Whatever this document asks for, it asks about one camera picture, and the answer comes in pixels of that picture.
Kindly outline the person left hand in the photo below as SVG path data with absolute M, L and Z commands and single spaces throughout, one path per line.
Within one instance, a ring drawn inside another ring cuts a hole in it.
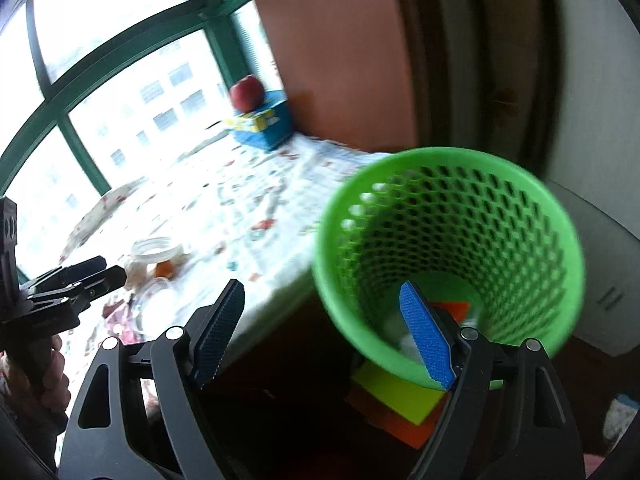
M 1 353 L 1 376 L 6 381 L 6 400 L 17 414 L 35 418 L 37 415 L 64 414 L 70 404 L 70 380 L 64 374 L 65 359 L 61 353 L 62 339 L 51 338 L 51 362 L 43 374 L 43 393 L 35 394 L 26 374 L 4 352 Z

